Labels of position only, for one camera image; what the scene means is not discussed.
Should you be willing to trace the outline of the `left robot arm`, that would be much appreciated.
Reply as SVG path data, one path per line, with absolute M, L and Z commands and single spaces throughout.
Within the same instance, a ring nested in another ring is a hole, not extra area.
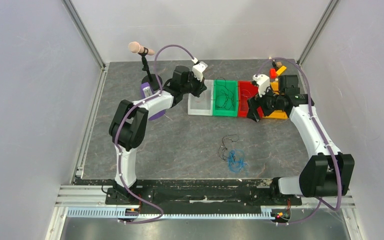
M 176 106 L 184 95 L 199 97 L 207 87 L 204 62 L 198 62 L 192 68 L 179 65 L 172 78 L 159 83 L 158 91 L 137 101 L 122 100 L 113 117 L 109 134 L 116 149 L 116 176 L 113 189 L 124 204 L 132 204 L 137 191 L 132 186 L 137 181 L 137 148 L 145 138 L 150 117 Z

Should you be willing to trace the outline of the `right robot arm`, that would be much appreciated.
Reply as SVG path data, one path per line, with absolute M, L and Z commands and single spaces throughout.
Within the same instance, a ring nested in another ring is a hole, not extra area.
M 255 75 L 251 84 L 257 93 L 247 99 L 247 118 L 256 122 L 275 111 L 285 112 L 297 128 L 309 157 L 298 176 L 276 177 L 269 189 L 269 199 L 282 204 L 289 195 L 304 197 L 345 196 L 349 189 L 355 160 L 343 153 L 322 126 L 311 97 L 301 93 L 297 75 L 284 75 L 275 91 L 265 74 Z

